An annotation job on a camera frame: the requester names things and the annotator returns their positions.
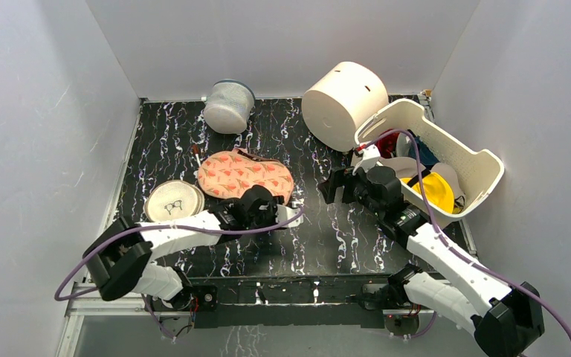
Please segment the red garment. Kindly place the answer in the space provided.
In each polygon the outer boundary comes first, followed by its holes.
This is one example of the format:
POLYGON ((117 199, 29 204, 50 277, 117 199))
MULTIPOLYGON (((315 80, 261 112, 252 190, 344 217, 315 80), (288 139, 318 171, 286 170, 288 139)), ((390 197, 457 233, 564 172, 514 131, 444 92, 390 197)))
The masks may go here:
POLYGON ((399 133, 392 133, 385 138, 381 138, 376 142, 376 147, 382 158, 394 158, 396 156, 396 144, 399 133))

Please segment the strawberry print mesh laundry bag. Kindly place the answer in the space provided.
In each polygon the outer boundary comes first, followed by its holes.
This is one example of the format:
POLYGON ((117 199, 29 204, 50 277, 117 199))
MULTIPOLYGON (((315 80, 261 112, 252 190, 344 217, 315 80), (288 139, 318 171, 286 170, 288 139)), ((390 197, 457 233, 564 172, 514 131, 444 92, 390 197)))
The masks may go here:
POLYGON ((252 155, 241 148, 206 158, 197 170, 197 182, 204 193, 218 199, 239 198, 259 185, 288 202, 295 187, 289 168, 280 161, 252 155))

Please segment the small white red pen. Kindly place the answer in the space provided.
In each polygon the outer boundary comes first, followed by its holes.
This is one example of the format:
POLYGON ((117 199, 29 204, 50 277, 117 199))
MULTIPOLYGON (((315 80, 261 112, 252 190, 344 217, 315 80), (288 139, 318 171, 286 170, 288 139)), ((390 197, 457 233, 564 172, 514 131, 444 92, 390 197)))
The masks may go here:
POLYGON ((193 156, 196 160, 198 167, 201 165, 201 150, 197 144, 192 145, 193 156))

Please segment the blue garment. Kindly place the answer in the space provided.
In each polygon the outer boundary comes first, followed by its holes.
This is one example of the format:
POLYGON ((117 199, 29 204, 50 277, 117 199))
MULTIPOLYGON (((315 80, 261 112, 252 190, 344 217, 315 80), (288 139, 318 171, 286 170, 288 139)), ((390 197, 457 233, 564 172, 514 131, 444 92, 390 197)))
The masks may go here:
POLYGON ((412 138, 415 139, 417 151, 413 147, 413 141, 408 138, 407 145, 408 145, 408 154, 407 156, 413 159, 419 157, 421 164, 425 166, 434 166, 438 164, 440 160, 434 155, 434 153, 430 150, 430 148, 422 141, 422 139, 415 134, 412 130, 408 130, 412 138))

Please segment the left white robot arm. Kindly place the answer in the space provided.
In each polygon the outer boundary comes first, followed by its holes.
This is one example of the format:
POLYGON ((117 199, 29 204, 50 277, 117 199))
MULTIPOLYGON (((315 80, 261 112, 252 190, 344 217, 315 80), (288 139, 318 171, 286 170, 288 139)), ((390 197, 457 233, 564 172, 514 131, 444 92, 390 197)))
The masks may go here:
POLYGON ((193 286, 181 270, 158 265, 158 259, 244 235, 297 227, 301 215, 300 209, 285 206, 282 196, 254 185, 241 197, 224 199, 193 216, 159 223, 118 219, 88 247, 83 262, 104 301, 135 293, 183 310, 205 290, 193 286))

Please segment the cream round tub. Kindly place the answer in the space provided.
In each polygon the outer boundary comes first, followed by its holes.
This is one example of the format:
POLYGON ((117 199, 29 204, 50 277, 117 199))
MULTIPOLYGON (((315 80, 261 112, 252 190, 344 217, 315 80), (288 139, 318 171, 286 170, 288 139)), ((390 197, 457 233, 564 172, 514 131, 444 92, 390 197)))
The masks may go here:
POLYGON ((304 122, 313 136, 329 148, 348 152, 355 132, 389 103, 380 78, 356 62, 340 62, 302 98, 304 122))

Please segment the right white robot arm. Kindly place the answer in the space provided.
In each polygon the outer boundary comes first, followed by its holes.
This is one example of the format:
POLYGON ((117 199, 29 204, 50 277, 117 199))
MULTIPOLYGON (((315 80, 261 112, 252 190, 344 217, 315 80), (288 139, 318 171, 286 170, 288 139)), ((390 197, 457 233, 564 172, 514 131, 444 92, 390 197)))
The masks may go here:
POLYGON ((376 216, 384 235, 436 269, 446 283, 407 264, 362 301, 412 303, 429 307, 473 335, 487 356, 518 356, 545 332, 541 305, 520 288, 483 272, 478 260, 451 241, 442 242, 432 224, 416 206, 404 200, 401 181, 389 167, 369 170, 344 167, 332 170, 317 186, 326 203, 342 189, 342 202, 357 202, 376 216))

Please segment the yellow bra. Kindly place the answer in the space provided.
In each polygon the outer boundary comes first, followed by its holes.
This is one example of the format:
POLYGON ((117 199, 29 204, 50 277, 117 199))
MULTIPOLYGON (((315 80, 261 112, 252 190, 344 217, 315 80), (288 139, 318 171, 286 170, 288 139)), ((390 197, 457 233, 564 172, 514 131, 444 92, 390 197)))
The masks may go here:
POLYGON ((431 205, 452 214, 460 213, 465 208, 465 193, 456 180, 448 181, 439 173, 423 173, 422 183, 431 205))

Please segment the cream perforated laundry basket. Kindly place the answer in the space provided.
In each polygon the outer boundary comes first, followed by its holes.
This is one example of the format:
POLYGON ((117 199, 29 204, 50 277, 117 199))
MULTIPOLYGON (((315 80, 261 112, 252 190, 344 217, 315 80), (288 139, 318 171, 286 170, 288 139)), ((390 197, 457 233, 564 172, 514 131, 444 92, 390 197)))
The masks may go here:
POLYGON ((409 129, 430 149, 436 158, 451 166, 465 194, 465 207, 460 213, 446 213, 433 208, 440 228, 464 219, 478 208, 494 191, 505 168, 503 162, 490 150, 473 151, 453 135, 426 118, 424 106, 398 99, 369 117, 355 131, 354 141, 362 144, 378 138, 388 129, 409 129))

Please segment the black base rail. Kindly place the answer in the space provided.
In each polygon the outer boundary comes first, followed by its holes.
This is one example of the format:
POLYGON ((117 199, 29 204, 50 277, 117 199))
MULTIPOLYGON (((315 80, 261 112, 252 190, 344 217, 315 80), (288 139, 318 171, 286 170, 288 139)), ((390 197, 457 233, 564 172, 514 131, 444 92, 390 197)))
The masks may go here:
POLYGON ((152 309, 165 317, 192 317, 197 329, 345 325, 408 334, 433 317, 426 306, 377 298, 387 284, 385 274, 194 277, 190 282, 190 303, 173 309, 150 298, 152 309))

